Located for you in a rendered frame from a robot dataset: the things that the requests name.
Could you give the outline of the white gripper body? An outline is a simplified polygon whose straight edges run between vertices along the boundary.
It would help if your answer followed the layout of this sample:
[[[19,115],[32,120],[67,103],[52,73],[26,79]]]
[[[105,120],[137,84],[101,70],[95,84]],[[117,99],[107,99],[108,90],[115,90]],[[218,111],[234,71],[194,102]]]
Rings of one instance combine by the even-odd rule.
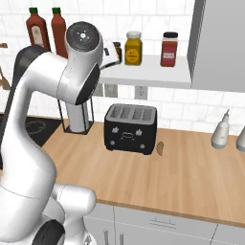
[[[103,41],[103,56],[101,69],[117,65],[120,63],[120,58],[117,53],[116,47],[112,41],[104,40]]]

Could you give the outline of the white cabinet shelf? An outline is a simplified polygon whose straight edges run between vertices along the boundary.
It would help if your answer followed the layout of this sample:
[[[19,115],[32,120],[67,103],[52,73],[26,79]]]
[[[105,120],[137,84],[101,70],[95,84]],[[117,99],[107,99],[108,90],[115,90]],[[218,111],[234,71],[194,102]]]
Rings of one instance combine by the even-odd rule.
[[[179,89],[191,87],[185,56],[178,56],[174,67],[162,67],[158,56],[145,55],[140,66],[121,63],[102,70],[99,83]]]

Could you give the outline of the red shaker with black cap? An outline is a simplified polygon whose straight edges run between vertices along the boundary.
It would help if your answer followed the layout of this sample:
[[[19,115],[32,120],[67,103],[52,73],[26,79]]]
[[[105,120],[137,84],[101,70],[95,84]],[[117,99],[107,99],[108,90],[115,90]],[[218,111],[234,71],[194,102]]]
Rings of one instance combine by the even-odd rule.
[[[178,47],[178,33],[165,32],[162,40],[161,65],[174,67]]]

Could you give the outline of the red sauce bottle with label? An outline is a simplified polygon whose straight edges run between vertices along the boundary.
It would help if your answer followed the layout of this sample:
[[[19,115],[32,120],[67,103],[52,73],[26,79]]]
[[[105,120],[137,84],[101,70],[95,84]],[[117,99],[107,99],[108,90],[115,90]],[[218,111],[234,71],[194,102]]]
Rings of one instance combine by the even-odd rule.
[[[50,41],[46,21],[38,15],[37,8],[29,8],[30,17],[26,21],[31,44],[38,45],[46,51],[50,51]]]

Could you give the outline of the white condiment bottle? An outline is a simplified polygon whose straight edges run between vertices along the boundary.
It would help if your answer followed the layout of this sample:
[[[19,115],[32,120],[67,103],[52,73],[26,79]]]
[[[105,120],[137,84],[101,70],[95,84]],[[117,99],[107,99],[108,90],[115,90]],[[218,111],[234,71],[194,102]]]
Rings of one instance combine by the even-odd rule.
[[[212,134],[211,142],[214,148],[222,149],[226,146],[228,143],[229,129],[229,110],[227,110]]]

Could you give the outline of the grey shaker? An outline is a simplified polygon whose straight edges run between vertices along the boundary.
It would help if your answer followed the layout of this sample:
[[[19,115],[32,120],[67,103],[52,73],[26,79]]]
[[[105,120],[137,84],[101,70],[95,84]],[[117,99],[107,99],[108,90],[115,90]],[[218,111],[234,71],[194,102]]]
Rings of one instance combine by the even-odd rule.
[[[245,126],[236,140],[236,148],[242,152],[245,152]]]

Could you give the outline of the small dark brown jar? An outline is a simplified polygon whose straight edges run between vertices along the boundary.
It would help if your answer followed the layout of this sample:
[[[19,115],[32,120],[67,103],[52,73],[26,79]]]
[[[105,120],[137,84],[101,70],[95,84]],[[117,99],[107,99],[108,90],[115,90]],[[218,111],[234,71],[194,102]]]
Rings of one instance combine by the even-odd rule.
[[[113,42],[115,48],[116,48],[116,51],[117,51],[117,54],[118,54],[118,57],[119,57],[119,61],[120,63],[122,63],[122,48],[121,48],[121,42]]]

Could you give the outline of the yellow jar with white lid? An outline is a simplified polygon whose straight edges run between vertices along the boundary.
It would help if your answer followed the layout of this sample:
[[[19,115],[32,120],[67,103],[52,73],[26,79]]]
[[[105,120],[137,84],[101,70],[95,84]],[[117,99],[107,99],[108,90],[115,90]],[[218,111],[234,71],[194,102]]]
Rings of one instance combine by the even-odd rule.
[[[124,63],[126,65],[140,65],[142,63],[143,43],[139,31],[130,31],[126,34],[124,46]]]

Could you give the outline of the white paper towel roll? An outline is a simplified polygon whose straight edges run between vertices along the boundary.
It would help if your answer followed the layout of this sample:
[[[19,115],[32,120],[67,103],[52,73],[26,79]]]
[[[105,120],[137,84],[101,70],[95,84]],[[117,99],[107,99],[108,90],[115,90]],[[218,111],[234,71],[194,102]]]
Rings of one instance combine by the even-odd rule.
[[[87,103],[73,105],[66,103],[69,127],[72,132],[81,133],[89,128]]]

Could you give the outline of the black four-slot toaster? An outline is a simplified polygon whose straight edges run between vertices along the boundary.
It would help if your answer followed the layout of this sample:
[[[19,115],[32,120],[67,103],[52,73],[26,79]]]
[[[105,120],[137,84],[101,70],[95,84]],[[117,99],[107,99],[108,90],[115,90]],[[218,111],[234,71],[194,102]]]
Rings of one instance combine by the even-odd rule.
[[[108,150],[150,155],[157,132],[157,109],[153,106],[114,103],[104,117],[103,138]]]

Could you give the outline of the black hob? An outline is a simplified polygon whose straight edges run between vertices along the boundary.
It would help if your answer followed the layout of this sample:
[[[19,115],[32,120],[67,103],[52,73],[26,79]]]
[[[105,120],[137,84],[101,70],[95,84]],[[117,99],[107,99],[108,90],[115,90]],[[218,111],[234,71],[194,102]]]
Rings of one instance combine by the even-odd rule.
[[[0,113],[0,141],[3,137],[4,118],[4,114]],[[25,131],[37,145],[42,147],[60,125],[61,120],[58,119],[27,117],[25,120]]]

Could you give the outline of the narrow grey drawer front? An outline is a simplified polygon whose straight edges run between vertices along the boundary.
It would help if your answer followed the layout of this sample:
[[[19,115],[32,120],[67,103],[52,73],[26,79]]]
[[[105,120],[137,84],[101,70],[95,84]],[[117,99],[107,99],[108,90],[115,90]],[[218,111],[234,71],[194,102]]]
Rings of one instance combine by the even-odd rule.
[[[114,210],[110,205],[98,203],[93,211],[86,215],[86,218],[93,218],[105,221],[114,221]]]

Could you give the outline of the grey cupboard door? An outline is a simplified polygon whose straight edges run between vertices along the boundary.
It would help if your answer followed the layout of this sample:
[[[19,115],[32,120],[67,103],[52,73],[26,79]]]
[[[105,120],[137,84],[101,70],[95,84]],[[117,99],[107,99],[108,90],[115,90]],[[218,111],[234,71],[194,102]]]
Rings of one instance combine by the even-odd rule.
[[[113,222],[85,217],[84,223],[88,232],[95,238],[97,245],[105,245],[103,235],[104,230],[108,231],[108,245],[116,245]]]
[[[123,234],[124,245],[211,245],[207,238],[157,231],[124,223],[116,223],[117,244]]]

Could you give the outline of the wide grey drawer front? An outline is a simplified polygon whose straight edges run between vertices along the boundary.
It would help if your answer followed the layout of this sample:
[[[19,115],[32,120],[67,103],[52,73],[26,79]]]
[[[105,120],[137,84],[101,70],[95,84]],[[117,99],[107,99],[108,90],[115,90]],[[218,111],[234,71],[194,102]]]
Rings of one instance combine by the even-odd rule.
[[[115,221],[128,225],[134,225],[142,228],[149,228],[157,231],[172,232],[176,234],[190,235],[198,238],[211,239],[215,231],[215,224],[187,219],[183,217],[160,214],[156,212],[145,212],[122,207],[115,207]],[[149,224],[149,220],[157,218],[158,220],[171,220],[176,224],[176,229],[154,226]]]

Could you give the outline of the grey wall outlet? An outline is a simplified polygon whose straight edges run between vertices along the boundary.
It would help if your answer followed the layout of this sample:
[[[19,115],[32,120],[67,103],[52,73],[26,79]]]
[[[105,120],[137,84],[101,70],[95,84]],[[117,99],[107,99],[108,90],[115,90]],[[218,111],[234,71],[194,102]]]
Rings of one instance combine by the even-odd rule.
[[[99,83],[95,89],[94,96],[116,98],[118,96],[118,85]]]

